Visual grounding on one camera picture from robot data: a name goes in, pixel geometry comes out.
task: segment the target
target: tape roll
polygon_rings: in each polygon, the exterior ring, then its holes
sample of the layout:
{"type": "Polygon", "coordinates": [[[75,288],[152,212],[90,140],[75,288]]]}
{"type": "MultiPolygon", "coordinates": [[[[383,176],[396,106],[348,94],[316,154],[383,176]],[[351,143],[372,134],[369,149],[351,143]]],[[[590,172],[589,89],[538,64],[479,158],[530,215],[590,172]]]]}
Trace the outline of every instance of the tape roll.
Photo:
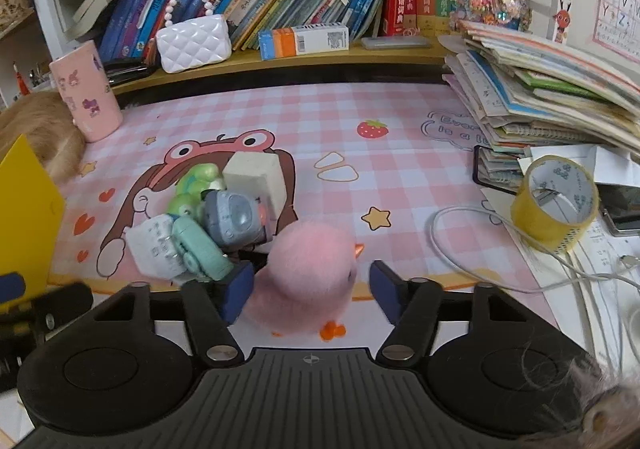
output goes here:
{"type": "Polygon", "coordinates": [[[591,225],[598,205],[598,189],[582,166],[547,155],[527,169],[511,220],[550,251],[563,252],[591,225]]]}

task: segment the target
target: alphabet poster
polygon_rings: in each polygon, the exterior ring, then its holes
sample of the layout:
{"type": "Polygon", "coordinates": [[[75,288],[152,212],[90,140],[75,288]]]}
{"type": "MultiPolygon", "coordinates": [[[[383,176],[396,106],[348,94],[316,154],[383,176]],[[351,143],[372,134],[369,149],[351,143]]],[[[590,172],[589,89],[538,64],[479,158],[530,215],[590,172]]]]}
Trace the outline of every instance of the alphabet poster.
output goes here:
{"type": "Polygon", "coordinates": [[[593,41],[640,63],[640,0],[600,0],[593,41]]]}

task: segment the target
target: pink checkered desk mat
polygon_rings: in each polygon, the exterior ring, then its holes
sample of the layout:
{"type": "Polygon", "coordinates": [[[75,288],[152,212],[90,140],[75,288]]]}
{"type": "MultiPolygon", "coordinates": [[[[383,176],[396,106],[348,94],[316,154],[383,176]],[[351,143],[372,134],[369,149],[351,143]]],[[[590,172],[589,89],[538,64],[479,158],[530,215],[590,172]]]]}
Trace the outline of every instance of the pink checkered desk mat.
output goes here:
{"type": "MultiPolygon", "coordinates": [[[[283,171],[294,166],[286,183],[298,217],[344,227],[365,244],[358,260],[360,288],[367,288],[375,259],[404,278],[438,276],[455,287],[460,277],[434,252],[426,225],[442,207],[486,206],[471,180],[471,150],[482,141],[455,93],[441,85],[290,86],[132,108],[119,130],[87,147],[81,176],[63,188],[66,212],[52,273],[59,281],[65,279],[61,275],[82,277],[95,288],[144,279],[122,239],[125,227],[164,212],[189,166],[248,150],[278,153],[283,171]],[[367,120],[383,122],[388,133],[364,138],[358,127],[367,120]],[[362,217],[372,208],[378,221],[370,225],[362,217]],[[381,220],[387,212],[388,221],[381,220]]],[[[468,266],[509,285],[537,287],[500,223],[478,214],[451,214],[440,234],[468,266]]],[[[555,323],[544,297],[515,297],[555,323]]],[[[391,330],[376,303],[363,300],[362,293],[340,323],[329,341],[319,335],[276,337],[243,317],[231,331],[249,354],[254,346],[367,346],[375,353],[391,330]]],[[[445,328],[442,342],[465,328],[445,328]]],[[[168,336],[176,340],[184,334],[179,327],[168,336]]],[[[0,403],[5,419],[0,435],[17,440],[28,431],[28,419],[13,400],[0,403]]],[[[0,449],[6,439],[0,436],[0,449]]]]}

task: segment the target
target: pearl bead handle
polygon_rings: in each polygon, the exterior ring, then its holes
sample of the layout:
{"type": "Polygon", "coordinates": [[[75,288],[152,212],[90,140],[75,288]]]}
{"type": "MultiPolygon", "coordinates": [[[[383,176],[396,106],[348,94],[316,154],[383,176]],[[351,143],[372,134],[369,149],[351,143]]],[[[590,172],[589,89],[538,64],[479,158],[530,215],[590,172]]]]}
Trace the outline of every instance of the pearl bead handle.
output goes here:
{"type": "MultiPolygon", "coordinates": [[[[174,22],[172,22],[174,7],[178,4],[179,1],[181,0],[169,0],[169,3],[166,4],[166,8],[164,9],[164,26],[172,26],[174,24],[174,22]]],[[[205,8],[204,15],[212,16],[213,4],[211,3],[211,1],[202,0],[202,2],[204,3],[205,8]]]]}

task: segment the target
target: yellow folder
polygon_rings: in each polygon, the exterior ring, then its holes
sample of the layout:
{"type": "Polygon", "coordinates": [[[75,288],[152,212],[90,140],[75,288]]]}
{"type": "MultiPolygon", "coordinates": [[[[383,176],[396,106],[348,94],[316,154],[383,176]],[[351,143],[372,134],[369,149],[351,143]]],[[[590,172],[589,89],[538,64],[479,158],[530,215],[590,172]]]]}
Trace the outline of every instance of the yellow folder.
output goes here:
{"type": "Polygon", "coordinates": [[[0,210],[0,296],[3,275],[17,272],[24,280],[24,291],[16,296],[15,278],[11,278],[11,291],[0,299],[2,311],[45,291],[65,210],[65,200],[25,136],[18,137],[0,160],[0,210]],[[5,301],[8,295],[17,299],[5,301]]]}

